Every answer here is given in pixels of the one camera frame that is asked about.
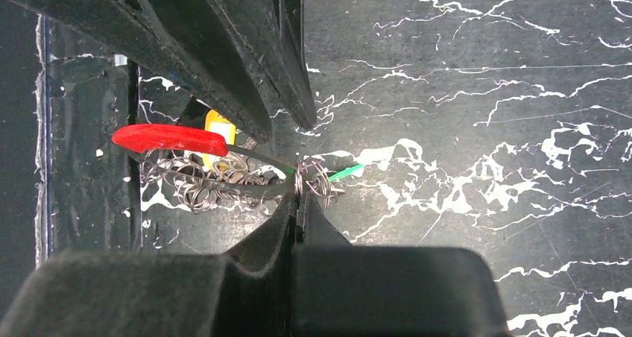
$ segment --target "metal spring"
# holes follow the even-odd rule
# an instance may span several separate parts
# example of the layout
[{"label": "metal spring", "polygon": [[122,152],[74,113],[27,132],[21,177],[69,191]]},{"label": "metal spring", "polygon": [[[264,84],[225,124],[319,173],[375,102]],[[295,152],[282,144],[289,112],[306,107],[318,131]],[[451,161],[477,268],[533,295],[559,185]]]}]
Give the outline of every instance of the metal spring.
[{"label": "metal spring", "polygon": [[[252,149],[255,145],[253,140],[249,140],[243,147]],[[213,169],[208,169],[192,157],[185,157],[183,152],[152,150],[145,155],[141,172],[143,183],[151,184],[162,180],[173,187],[180,204],[195,214],[214,209],[221,201],[235,201],[241,208],[260,208],[263,214],[270,215],[274,210],[268,209],[266,203],[276,208],[282,199],[282,196],[274,199],[252,198],[206,188],[202,184],[203,179],[245,185],[268,185],[284,181],[276,174],[268,173],[267,176],[254,174],[251,172],[248,159],[245,160],[232,152],[226,157],[216,159]],[[326,169],[320,161],[312,158],[301,160],[297,155],[297,173],[294,181],[295,192],[298,196],[302,195],[306,186],[316,196],[322,198],[325,210],[329,208],[332,201],[336,201],[338,196],[344,193],[340,186],[336,186],[337,183],[329,182]]]}]

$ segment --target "yellow and white object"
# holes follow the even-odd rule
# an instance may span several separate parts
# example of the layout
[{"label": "yellow and white object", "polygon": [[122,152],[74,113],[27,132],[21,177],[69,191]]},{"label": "yellow and white object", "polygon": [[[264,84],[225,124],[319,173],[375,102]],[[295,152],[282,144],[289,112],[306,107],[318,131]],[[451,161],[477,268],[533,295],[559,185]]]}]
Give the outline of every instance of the yellow and white object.
[{"label": "yellow and white object", "polygon": [[[221,135],[228,145],[235,144],[235,135],[236,128],[235,125],[230,123],[227,119],[225,119],[222,115],[220,115],[215,110],[210,110],[206,114],[206,122],[204,124],[204,130],[209,132],[214,132]],[[204,161],[204,165],[209,169],[213,169],[213,163],[217,159],[217,156],[212,154],[203,154],[202,160]]]}]

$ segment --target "green plastic piece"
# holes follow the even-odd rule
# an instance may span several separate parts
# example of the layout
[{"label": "green plastic piece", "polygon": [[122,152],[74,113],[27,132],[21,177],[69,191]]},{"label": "green plastic piece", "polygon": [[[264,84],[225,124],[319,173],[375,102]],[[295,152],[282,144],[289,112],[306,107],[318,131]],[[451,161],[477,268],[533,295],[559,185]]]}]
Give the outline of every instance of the green plastic piece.
[{"label": "green plastic piece", "polygon": [[363,168],[363,167],[364,167],[364,164],[358,164],[357,166],[353,166],[351,168],[347,168],[347,169],[345,169],[343,171],[339,171],[338,173],[336,173],[333,176],[329,177],[328,180],[330,182],[337,182],[340,179],[353,174],[354,171],[357,171],[358,169]]}]

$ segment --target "coiled wire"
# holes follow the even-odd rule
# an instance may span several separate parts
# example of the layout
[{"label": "coiled wire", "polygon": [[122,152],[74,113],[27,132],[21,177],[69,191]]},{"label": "coiled wire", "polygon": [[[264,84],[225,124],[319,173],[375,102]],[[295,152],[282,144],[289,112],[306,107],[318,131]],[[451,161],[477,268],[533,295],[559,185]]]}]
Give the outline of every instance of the coiled wire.
[{"label": "coiled wire", "polygon": [[[248,139],[243,148],[253,149],[256,143]],[[270,215],[278,207],[282,196],[275,198],[255,198],[238,195],[219,189],[209,189],[204,180],[215,180],[224,183],[242,185],[269,185],[282,183],[273,171],[257,172],[252,170],[248,158],[229,152],[225,157],[218,157],[212,169],[206,167],[199,156],[190,152],[172,150],[152,150],[145,155],[141,165],[141,181],[143,184],[156,183],[159,180],[175,189],[175,196],[183,206],[193,213],[206,212],[216,208],[222,201],[234,201],[241,208],[259,208],[265,215]],[[320,160],[308,158],[301,160],[297,155],[297,173],[294,177],[295,192],[301,196],[305,188],[322,198],[326,210],[333,201],[344,193],[339,183],[329,182],[327,170]]]}]

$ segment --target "red plastic grip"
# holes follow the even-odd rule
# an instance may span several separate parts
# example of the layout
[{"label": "red plastic grip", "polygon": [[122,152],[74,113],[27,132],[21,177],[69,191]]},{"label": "red plastic grip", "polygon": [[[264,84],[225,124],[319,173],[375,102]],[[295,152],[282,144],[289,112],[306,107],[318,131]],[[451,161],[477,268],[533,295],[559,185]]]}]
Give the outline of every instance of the red plastic grip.
[{"label": "red plastic grip", "polygon": [[225,157],[228,154],[222,135],[184,126],[143,124],[119,128],[112,142],[136,153],[150,149],[176,149]]}]

